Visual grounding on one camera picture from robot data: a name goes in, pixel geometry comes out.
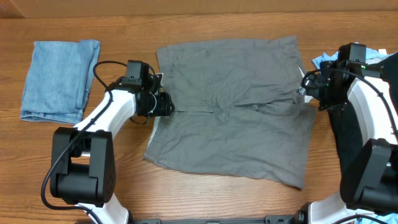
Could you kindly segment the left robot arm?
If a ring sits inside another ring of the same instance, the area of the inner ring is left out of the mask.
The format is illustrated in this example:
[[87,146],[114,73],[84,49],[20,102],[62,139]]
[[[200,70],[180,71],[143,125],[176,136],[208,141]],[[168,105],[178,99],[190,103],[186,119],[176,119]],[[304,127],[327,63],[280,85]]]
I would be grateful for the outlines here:
[[83,210],[93,223],[133,223],[131,212],[114,193],[113,140],[135,114],[172,114],[174,104],[161,88],[160,73],[121,77],[106,88],[102,102],[86,119],[54,132],[51,168],[41,189],[46,207]]

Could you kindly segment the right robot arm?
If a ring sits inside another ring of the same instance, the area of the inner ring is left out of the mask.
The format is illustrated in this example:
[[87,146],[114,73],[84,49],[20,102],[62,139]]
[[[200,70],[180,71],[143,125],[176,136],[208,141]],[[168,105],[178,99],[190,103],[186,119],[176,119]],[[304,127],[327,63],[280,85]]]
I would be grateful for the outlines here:
[[383,63],[344,60],[307,72],[298,92],[329,114],[340,159],[339,191],[304,205],[291,223],[347,223],[397,213],[396,77]]

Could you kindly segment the grey shorts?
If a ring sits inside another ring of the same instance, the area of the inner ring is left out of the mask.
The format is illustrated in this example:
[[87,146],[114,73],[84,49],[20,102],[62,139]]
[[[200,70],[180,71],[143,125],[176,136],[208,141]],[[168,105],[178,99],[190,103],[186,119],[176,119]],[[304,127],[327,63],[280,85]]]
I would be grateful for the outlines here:
[[168,45],[157,59],[175,111],[155,120],[145,159],[303,188],[315,110],[297,93],[294,36]]

